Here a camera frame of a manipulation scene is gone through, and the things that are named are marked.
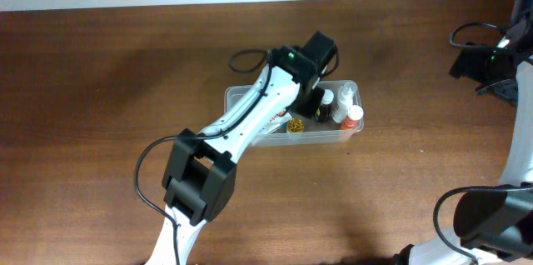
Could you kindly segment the white squeeze bottle clear cap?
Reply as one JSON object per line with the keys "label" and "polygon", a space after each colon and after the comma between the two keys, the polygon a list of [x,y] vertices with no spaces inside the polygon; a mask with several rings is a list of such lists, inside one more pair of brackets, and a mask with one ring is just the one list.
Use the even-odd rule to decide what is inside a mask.
{"label": "white squeeze bottle clear cap", "polygon": [[354,94],[357,86],[353,82],[345,82],[339,87],[336,102],[331,112],[331,117],[335,123],[342,123],[346,118],[349,109],[354,103]]}

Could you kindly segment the orange tablet tube white cap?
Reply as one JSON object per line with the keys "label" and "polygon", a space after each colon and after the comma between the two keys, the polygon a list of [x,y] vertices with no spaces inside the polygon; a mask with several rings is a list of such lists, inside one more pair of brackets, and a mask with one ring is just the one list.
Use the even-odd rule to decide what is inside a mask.
{"label": "orange tablet tube white cap", "polygon": [[363,119],[363,108],[358,105],[352,105],[341,124],[341,130],[355,129],[358,123]]}

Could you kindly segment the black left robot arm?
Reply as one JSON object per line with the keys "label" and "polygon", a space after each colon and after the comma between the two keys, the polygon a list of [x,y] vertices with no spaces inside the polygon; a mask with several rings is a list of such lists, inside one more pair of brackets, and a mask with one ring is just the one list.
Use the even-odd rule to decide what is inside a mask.
{"label": "black left robot arm", "polygon": [[321,32],[303,46],[266,52],[266,66],[252,87],[228,112],[199,133],[184,129],[150,146],[172,143],[162,176],[164,217],[150,264],[184,264],[203,226],[216,218],[234,192],[237,163],[254,137],[279,112],[315,116],[324,95],[317,86],[338,61],[334,41]]}

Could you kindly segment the small jar gold lid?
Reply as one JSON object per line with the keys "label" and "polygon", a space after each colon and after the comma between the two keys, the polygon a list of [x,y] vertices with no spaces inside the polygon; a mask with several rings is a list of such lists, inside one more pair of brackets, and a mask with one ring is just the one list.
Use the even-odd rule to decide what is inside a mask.
{"label": "small jar gold lid", "polygon": [[292,118],[286,125],[286,131],[288,133],[302,133],[304,128],[304,122],[300,118]]}

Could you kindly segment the dark syrup bottle white cap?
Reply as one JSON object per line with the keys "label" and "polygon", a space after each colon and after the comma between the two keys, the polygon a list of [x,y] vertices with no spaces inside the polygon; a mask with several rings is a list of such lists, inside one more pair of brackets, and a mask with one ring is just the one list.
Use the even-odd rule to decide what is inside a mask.
{"label": "dark syrup bottle white cap", "polygon": [[326,123],[331,115],[331,107],[334,100],[334,93],[330,89],[324,91],[319,108],[316,111],[316,120],[319,123]]}

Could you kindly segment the white Panadol box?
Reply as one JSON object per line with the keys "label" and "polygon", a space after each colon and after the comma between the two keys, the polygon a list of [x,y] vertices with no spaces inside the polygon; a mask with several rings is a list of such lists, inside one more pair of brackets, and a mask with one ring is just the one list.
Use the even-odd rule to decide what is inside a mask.
{"label": "white Panadol box", "polygon": [[292,119],[291,114],[286,109],[283,109],[282,111],[276,113],[270,119],[270,121],[260,131],[260,134],[274,133],[276,130],[278,130],[283,125],[288,123],[291,119]]}

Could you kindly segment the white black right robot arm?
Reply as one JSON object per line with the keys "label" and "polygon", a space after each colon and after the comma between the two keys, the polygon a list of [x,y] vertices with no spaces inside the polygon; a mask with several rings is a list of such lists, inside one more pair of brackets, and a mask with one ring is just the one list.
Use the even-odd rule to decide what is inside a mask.
{"label": "white black right robot arm", "polygon": [[472,42],[449,74],[478,82],[476,93],[516,107],[511,150],[495,186],[469,186],[443,194],[434,206],[436,238],[409,245],[392,264],[494,264],[532,257],[532,0],[515,0],[495,46]]}

